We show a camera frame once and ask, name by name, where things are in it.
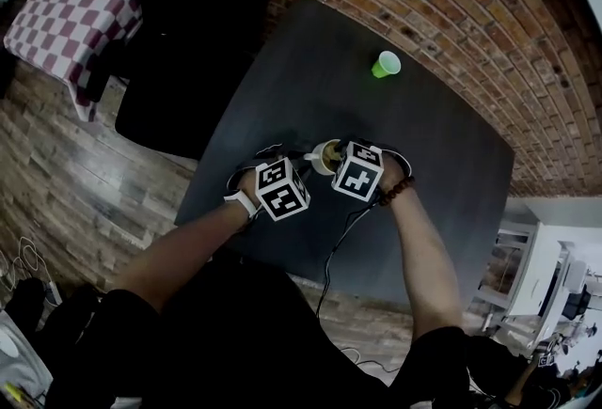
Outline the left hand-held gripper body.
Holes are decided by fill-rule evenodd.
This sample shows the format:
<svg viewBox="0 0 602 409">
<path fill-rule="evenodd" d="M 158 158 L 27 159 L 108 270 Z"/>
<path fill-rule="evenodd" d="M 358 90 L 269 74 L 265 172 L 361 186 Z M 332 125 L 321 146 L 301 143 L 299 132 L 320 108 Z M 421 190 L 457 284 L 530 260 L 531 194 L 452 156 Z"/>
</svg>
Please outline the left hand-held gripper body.
<svg viewBox="0 0 602 409">
<path fill-rule="evenodd" d="M 239 187 L 248 172 L 255 175 L 253 194 L 257 203 Z M 309 191 L 282 144 L 261 149 L 252 160 L 240 164 L 228 179 L 226 188 L 224 200 L 239 202 L 250 220 L 264 212 L 279 221 L 306 210 L 310 204 Z"/>
</svg>

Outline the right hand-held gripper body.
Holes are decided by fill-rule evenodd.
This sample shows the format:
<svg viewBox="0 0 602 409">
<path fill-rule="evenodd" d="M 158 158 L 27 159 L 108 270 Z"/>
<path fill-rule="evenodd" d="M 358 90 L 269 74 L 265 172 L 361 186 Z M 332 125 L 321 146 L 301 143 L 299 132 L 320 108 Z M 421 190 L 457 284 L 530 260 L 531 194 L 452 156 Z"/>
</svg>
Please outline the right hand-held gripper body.
<svg viewBox="0 0 602 409">
<path fill-rule="evenodd" d="M 383 155 L 394 158 L 406 176 L 412 175 L 411 164 L 395 149 L 378 147 L 365 140 L 340 141 L 335 152 L 341 156 L 332 188 L 346 196 L 369 201 L 384 173 Z"/>
</svg>

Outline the white mug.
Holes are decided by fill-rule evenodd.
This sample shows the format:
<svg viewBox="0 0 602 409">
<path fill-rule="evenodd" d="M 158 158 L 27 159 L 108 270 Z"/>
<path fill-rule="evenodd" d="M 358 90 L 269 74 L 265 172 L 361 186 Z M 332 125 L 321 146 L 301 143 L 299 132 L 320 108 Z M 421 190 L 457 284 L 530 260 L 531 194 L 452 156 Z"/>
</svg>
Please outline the white mug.
<svg viewBox="0 0 602 409">
<path fill-rule="evenodd" d="M 324 163 L 323 159 L 322 159 L 322 150 L 323 147 L 325 145 L 325 143 L 330 142 L 332 140 L 337 140 L 339 142 L 338 144 L 338 148 L 341 150 L 341 160 L 338 163 L 335 164 L 329 164 L 329 163 Z M 333 176 L 337 170 L 339 169 L 342 161 L 343 161 L 343 155 L 344 155 L 344 151 L 343 149 L 340 147 L 340 139 L 335 138 L 335 139 L 330 139 L 324 142 L 319 143 L 318 145 L 316 145 L 313 150 L 309 153 L 306 153 L 304 161 L 310 162 L 313 170 L 323 176 Z"/>
</svg>

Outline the green plastic cup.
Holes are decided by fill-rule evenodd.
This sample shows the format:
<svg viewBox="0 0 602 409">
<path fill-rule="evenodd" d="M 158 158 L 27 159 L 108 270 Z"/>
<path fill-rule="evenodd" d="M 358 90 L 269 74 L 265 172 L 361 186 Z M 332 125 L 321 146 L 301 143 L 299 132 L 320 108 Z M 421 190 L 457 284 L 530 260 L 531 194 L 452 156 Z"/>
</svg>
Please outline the green plastic cup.
<svg viewBox="0 0 602 409">
<path fill-rule="evenodd" d="M 382 79 L 398 74 L 401 67 L 401 60 L 396 54 L 391 51 L 383 51 L 372 65 L 372 75 L 377 79 Z"/>
</svg>

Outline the person's left forearm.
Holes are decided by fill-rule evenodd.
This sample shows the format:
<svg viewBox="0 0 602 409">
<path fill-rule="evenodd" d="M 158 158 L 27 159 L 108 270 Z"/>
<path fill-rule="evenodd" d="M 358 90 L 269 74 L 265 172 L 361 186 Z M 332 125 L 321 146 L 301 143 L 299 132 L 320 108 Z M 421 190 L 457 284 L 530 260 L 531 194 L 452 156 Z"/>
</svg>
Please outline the person's left forearm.
<svg viewBox="0 0 602 409">
<path fill-rule="evenodd" d="M 225 202 L 154 241 L 117 276 L 113 288 L 136 294 L 160 312 L 247 222 L 248 212 L 240 202 Z"/>
</svg>

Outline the person's right forearm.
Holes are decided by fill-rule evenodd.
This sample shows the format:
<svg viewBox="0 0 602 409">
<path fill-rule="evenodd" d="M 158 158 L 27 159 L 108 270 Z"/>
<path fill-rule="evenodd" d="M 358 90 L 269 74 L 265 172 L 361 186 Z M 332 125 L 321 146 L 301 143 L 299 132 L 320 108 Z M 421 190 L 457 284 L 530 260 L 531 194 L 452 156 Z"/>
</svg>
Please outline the person's right forearm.
<svg viewBox="0 0 602 409">
<path fill-rule="evenodd" d="M 413 339 L 439 328 L 459 327 L 463 309 L 456 273 L 418 194 L 408 187 L 389 206 L 401 241 Z"/>
</svg>

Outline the person's right hand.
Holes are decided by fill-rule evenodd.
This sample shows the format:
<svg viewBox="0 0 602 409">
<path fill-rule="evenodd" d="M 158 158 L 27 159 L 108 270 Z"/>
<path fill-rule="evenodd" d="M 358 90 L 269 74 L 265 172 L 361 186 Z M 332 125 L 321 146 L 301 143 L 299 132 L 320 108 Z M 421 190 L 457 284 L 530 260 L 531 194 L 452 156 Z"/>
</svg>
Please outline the person's right hand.
<svg viewBox="0 0 602 409">
<path fill-rule="evenodd" d="M 385 164 L 383 174 L 379 181 L 379 188 L 384 194 L 386 194 L 404 179 L 404 170 L 395 161 L 393 161 L 391 164 Z"/>
</svg>

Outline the person's left hand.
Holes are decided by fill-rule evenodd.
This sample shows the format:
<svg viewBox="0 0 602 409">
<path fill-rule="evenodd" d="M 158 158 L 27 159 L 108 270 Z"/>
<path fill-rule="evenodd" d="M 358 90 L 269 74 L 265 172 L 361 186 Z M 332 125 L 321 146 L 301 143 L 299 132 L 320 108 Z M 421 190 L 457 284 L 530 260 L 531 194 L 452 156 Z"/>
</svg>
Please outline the person's left hand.
<svg viewBox="0 0 602 409">
<path fill-rule="evenodd" d="M 246 170 L 239 181 L 238 187 L 248 196 L 255 208 L 258 209 L 261 206 L 261 203 L 256 196 L 255 185 L 256 171 L 254 169 Z"/>
</svg>

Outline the dark grey table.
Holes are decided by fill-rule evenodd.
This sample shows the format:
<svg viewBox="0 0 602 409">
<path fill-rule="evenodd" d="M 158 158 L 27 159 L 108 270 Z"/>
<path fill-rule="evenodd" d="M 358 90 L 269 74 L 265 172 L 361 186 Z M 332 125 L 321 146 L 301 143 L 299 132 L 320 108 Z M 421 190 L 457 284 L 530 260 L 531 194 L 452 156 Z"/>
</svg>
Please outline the dark grey table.
<svg viewBox="0 0 602 409">
<path fill-rule="evenodd" d="M 234 93 L 203 153 L 176 217 L 217 206 L 237 165 L 275 143 L 312 149 L 355 135 L 397 149 L 446 245 L 468 304 L 496 240 L 514 153 L 468 104 L 420 63 L 377 79 L 388 48 L 365 26 L 315 0 L 294 0 Z M 328 178 L 307 181 L 309 208 L 281 221 L 261 215 L 231 249 L 334 291 L 406 303 L 401 248 L 391 212 L 377 207 L 351 229 L 359 200 Z"/>
</svg>

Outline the black mesh office chair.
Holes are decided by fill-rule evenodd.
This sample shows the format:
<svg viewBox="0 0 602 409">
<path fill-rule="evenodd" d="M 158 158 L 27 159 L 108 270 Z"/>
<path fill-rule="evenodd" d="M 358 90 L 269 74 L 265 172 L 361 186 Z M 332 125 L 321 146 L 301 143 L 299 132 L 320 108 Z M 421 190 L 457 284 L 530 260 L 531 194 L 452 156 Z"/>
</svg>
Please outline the black mesh office chair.
<svg viewBox="0 0 602 409">
<path fill-rule="evenodd" d="M 115 129 L 148 149 L 199 159 L 251 65 L 269 0 L 139 0 Z"/>
</svg>

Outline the person's black shirt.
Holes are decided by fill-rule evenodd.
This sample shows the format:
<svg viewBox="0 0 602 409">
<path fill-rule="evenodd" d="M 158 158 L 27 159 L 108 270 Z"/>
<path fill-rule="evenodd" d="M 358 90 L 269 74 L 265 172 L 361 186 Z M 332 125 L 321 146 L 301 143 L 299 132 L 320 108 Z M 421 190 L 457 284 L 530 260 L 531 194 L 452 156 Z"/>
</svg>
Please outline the person's black shirt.
<svg viewBox="0 0 602 409">
<path fill-rule="evenodd" d="M 46 409 L 473 409 L 476 384 L 502 409 L 557 409 L 569 384 L 554 367 L 505 401 L 525 359 L 496 342 L 443 327 L 413 339 L 390 384 L 357 367 L 328 338 L 301 290 L 279 269 L 220 256 L 160 312 L 134 293 L 102 299 Z"/>
</svg>

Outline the white cabinet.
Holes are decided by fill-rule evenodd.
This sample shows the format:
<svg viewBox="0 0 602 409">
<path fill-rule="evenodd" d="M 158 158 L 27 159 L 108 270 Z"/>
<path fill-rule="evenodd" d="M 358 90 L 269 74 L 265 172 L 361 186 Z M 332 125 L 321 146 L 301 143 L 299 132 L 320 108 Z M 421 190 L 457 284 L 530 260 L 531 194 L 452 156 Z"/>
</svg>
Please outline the white cabinet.
<svg viewBox="0 0 602 409">
<path fill-rule="evenodd" d="M 510 197 L 476 292 L 489 305 L 483 324 L 530 354 L 588 275 L 602 275 L 602 197 Z"/>
</svg>

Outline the red white checkered tablecloth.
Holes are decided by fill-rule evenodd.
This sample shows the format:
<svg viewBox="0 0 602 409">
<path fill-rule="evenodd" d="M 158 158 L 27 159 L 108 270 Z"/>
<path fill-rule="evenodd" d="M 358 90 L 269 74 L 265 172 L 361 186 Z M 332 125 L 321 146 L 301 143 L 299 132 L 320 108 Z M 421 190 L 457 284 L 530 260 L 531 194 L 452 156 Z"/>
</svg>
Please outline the red white checkered tablecloth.
<svg viewBox="0 0 602 409">
<path fill-rule="evenodd" d="M 138 0 L 27 0 L 4 36 L 4 47 L 63 83 L 78 117 L 95 118 L 85 90 L 112 41 L 126 41 L 142 23 Z"/>
</svg>

